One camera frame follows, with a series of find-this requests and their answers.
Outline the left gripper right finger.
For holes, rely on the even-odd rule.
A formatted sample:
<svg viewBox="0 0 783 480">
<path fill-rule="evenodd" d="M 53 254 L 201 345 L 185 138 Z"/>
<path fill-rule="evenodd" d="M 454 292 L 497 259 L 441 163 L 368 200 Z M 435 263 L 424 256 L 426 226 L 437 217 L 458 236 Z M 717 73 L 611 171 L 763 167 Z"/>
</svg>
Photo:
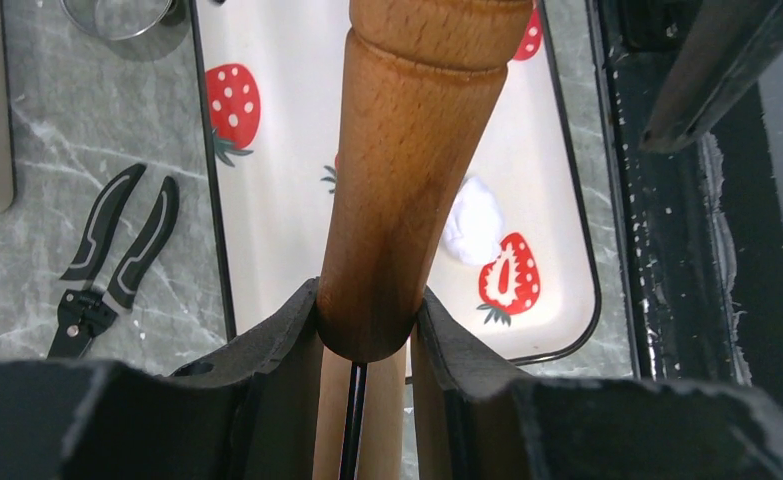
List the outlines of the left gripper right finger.
<svg viewBox="0 0 783 480">
<path fill-rule="evenodd" d="M 536 377 L 432 293 L 411 356 L 423 479 L 783 479 L 783 411 L 758 389 Z"/>
</svg>

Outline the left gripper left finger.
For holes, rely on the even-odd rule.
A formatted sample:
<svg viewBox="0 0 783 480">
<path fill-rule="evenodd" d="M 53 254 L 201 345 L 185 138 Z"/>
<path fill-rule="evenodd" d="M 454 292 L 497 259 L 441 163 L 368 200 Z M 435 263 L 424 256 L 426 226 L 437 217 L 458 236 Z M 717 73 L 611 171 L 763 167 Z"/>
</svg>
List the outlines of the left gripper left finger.
<svg viewBox="0 0 783 480">
<path fill-rule="evenodd" d="M 0 361 L 0 479 L 308 479 L 323 347 L 306 281 L 170 376 Z"/>
</svg>

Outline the white dough ball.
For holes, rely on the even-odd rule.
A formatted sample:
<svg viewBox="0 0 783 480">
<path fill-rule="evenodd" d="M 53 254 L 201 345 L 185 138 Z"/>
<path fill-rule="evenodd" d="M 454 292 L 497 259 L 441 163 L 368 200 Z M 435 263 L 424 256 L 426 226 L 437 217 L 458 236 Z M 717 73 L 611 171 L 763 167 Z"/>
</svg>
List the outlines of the white dough ball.
<svg viewBox="0 0 783 480">
<path fill-rule="evenodd" d="M 464 179 L 452 203 L 440 244 L 455 260 L 484 266 L 501 251 L 504 217 L 496 197 L 477 176 Z"/>
</svg>

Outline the strawberry pattern white tray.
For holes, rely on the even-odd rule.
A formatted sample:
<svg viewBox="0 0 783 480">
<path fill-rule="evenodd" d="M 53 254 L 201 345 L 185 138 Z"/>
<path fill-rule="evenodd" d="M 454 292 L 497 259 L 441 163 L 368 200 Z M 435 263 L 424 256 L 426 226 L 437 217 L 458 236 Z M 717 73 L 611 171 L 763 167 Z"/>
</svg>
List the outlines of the strawberry pattern white tray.
<svg viewBox="0 0 783 480">
<path fill-rule="evenodd" d="M 200 1 L 195 13 L 234 324 L 245 332 L 321 269 L 348 5 Z M 468 266 L 440 245 L 428 280 L 458 323 L 518 363 L 575 351 L 600 315 L 543 20 L 536 5 L 464 177 L 479 177 L 496 197 L 501 251 Z"/>
</svg>

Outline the wooden rolling pin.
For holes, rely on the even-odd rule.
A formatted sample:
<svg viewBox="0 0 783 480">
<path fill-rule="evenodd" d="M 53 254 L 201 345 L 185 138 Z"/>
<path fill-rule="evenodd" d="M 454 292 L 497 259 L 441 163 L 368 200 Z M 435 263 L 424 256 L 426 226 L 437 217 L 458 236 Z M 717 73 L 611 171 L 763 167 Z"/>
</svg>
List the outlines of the wooden rolling pin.
<svg viewBox="0 0 783 480">
<path fill-rule="evenodd" d="M 405 345 L 451 205 L 526 31 L 530 1 L 353 1 L 313 475 L 400 469 Z"/>
</svg>

